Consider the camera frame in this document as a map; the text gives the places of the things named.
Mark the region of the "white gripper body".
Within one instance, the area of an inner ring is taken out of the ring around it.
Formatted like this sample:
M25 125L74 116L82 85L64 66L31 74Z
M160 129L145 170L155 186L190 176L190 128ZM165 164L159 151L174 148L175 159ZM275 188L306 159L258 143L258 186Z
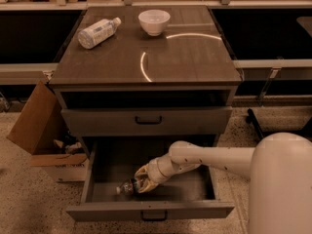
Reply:
M155 183L164 183L178 172L179 165L166 154L149 162L149 178Z

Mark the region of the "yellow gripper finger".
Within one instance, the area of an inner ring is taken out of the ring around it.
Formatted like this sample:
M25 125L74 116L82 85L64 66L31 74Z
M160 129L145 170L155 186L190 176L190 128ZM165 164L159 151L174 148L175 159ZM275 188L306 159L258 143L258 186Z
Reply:
M147 164L141 166L141 167L135 172L135 179L137 179L137 180L149 180L149 176L148 176L148 165L147 165Z
M154 190L158 186L158 183L147 179L141 179L138 183L138 192L145 193Z

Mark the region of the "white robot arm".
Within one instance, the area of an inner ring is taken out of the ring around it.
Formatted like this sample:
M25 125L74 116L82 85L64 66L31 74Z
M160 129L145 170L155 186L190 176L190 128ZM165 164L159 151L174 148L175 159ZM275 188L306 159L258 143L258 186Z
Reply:
M201 147L176 141L139 168L147 192L177 174L209 166L250 180L249 234L312 234L312 142L277 133L253 148Z

